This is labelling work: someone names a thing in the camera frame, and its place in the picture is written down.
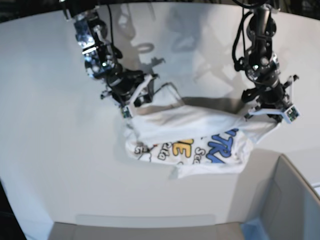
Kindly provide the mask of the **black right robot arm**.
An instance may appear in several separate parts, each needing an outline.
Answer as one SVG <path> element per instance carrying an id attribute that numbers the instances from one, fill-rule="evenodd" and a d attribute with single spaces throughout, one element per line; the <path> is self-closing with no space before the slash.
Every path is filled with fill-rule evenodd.
<path id="1" fill-rule="evenodd" d="M 138 89 L 149 76 L 142 70 L 123 67 L 119 62 L 122 52 L 114 45 L 112 26 L 107 25 L 97 11 L 97 0 L 61 0 L 63 14 L 73 22 L 75 38 L 81 47 L 86 73 L 93 80 L 101 81 L 105 90 L 101 92 L 103 100 L 111 97 L 123 108 L 129 104 L 131 97 L 136 107 L 151 103 L 154 89 L 148 83 Z"/>

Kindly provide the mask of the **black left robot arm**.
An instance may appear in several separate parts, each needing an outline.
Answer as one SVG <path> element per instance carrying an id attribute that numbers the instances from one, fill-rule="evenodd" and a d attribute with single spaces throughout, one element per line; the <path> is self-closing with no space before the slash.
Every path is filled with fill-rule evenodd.
<path id="1" fill-rule="evenodd" d="M 232 46 L 232 60 L 237 72 L 243 71 L 254 88 L 244 90 L 241 101 L 256 101 L 245 115 L 267 115 L 278 123 L 293 123 L 300 113 L 293 103 L 294 82 L 299 76 L 280 81 L 280 63 L 273 50 L 273 36 L 277 25 L 272 17 L 280 10 L 277 0 L 235 1 L 242 8 L 242 17 Z"/>

